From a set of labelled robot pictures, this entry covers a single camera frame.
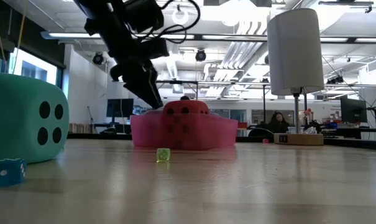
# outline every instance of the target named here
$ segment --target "person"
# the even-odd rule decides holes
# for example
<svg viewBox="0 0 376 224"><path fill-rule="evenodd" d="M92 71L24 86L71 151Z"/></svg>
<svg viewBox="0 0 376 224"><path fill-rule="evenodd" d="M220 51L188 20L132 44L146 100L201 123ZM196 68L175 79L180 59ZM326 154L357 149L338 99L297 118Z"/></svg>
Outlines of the person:
<svg viewBox="0 0 376 224"><path fill-rule="evenodd" d="M180 100L190 100L189 96L181 96Z"/></svg>
<svg viewBox="0 0 376 224"><path fill-rule="evenodd" d="M289 124L286 122L283 114L276 111L272 119L269 122L269 131L273 133L286 133L288 131Z"/></svg>

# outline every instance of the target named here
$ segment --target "blue translucent die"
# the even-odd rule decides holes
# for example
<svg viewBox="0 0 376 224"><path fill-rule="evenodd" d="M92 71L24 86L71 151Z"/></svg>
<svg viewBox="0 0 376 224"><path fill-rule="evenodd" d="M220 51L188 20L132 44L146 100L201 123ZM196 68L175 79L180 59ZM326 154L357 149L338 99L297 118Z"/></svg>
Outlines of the blue translucent die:
<svg viewBox="0 0 376 224"><path fill-rule="evenodd" d="M26 161L24 159L0 160L0 186L19 184L25 180Z"/></svg>

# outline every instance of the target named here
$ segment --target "table surface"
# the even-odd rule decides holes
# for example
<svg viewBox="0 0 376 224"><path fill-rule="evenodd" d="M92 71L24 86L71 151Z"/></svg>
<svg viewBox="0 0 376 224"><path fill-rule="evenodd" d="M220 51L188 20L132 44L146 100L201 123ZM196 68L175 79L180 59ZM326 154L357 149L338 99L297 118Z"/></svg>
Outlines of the table surface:
<svg viewBox="0 0 376 224"><path fill-rule="evenodd" d="M237 143L156 163L131 141L68 140L0 188L0 223L376 223L376 151Z"/></svg>

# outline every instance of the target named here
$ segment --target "black speaker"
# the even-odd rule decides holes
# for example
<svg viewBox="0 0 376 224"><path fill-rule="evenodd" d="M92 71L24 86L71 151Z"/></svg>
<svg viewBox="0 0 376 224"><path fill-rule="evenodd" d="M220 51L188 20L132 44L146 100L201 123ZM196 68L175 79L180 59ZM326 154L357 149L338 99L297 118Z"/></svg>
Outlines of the black speaker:
<svg viewBox="0 0 376 224"><path fill-rule="evenodd" d="M95 56L93 57L93 62L96 65L102 65L104 63L105 59L103 58L102 52L95 53Z"/></svg>
<svg viewBox="0 0 376 224"><path fill-rule="evenodd" d="M198 52L196 53L196 61L202 62L204 60L206 60L206 53L204 52L203 49L199 49Z"/></svg>

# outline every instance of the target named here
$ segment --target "small wooden box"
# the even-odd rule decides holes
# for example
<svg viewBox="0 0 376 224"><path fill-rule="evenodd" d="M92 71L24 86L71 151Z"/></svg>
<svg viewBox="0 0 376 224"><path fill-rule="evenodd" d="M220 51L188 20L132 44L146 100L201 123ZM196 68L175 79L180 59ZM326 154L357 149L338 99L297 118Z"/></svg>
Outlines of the small wooden box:
<svg viewBox="0 0 376 224"><path fill-rule="evenodd" d="M322 146L322 134L285 134L275 133L273 135L275 144L292 144L301 146Z"/></svg>

